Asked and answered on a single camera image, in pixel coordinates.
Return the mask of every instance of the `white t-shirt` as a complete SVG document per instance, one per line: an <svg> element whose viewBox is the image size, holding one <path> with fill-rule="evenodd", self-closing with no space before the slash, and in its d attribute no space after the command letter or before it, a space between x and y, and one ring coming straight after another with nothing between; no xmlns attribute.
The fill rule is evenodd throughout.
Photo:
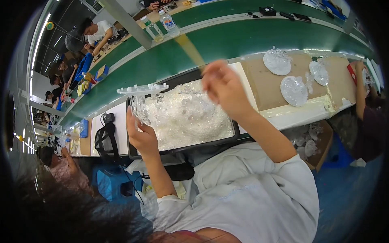
<svg viewBox="0 0 389 243"><path fill-rule="evenodd" d="M98 29L96 33L94 33L93 35L88 35L89 44L93 44L95 41L100 42L104 38L105 32L109 28L112 28L112 32L114 33L113 36L117 35L116 27L106 20L98 22L97 27Z"/></svg>
<svg viewBox="0 0 389 243"><path fill-rule="evenodd" d="M192 205L174 195L159 198L156 229L172 233L210 227L243 243L312 242L319 199L308 166L299 155L273 163L258 145L242 146L195 167L200 194Z"/></svg>

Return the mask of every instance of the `hair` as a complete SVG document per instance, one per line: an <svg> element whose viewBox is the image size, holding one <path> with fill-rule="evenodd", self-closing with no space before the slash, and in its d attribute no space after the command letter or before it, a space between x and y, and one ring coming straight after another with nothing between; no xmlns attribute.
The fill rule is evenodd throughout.
<svg viewBox="0 0 389 243"><path fill-rule="evenodd" d="M54 149L52 147L43 147L39 151L39 159L46 166L51 165L51 160L53 159Z"/></svg>
<svg viewBox="0 0 389 243"><path fill-rule="evenodd" d="M49 98L49 94L51 94L51 92L48 90L48 91L46 91L46 101L47 101L47 99Z"/></svg>
<svg viewBox="0 0 389 243"><path fill-rule="evenodd" d="M51 84L51 85L54 85L54 82L55 82L55 80L56 80L57 78L59 78L59 77L57 77L56 75L51 76L51 78L50 78L50 84Z"/></svg>
<svg viewBox="0 0 389 243"><path fill-rule="evenodd" d="M115 205L72 191L49 176L15 184L29 237L35 242L146 243L152 224L133 204Z"/></svg>
<svg viewBox="0 0 389 243"><path fill-rule="evenodd" d="M80 25L80 32L81 33L84 33L84 31L86 30L86 28L88 28L89 26L91 26L91 23L93 23L93 21L90 19L90 18L86 18Z"/></svg>

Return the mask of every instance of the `plastic water bottle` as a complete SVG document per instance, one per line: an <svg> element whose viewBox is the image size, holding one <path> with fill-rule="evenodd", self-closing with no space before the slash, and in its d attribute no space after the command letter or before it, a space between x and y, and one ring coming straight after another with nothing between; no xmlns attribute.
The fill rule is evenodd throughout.
<svg viewBox="0 0 389 243"><path fill-rule="evenodd" d="M165 27L166 31L171 37L178 36L180 34L180 30L177 25L175 25L173 18L170 14L165 13L165 11L159 11L159 21L161 21L163 27Z"/></svg>
<svg viewBox="0 0 389 243"><path fill-rule="evenodd" d="M140 19L146 25L146 31L150 36L155 40L155 42L160 42L163 40L163 34L156 24L153 24L147 16L144 16Z"/></svg>

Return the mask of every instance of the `smartphone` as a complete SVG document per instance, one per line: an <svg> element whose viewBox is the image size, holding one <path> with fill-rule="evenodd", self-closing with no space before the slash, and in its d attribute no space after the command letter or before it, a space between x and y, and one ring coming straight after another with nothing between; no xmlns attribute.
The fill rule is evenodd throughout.
<svg viewBox="0 0 389 243"><path fill-rule="evenodd" d="M304 21L307 21L307 22L312 22L312 20L311 20L308 16L306 16L306 15L295 14L295 13L293 13L293 15L294 15L297 19L304 20Z"/></svg>

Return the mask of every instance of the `white label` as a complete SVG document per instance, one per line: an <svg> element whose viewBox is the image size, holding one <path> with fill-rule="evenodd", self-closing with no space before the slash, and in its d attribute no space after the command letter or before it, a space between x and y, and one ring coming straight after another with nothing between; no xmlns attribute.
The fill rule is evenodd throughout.
<svg viewBox="0 0 389 243"><path fill-rule="evenodd" d="M166 30L171 30L175 27L175 23L172 19L166 19L162 24Z"/></svg>

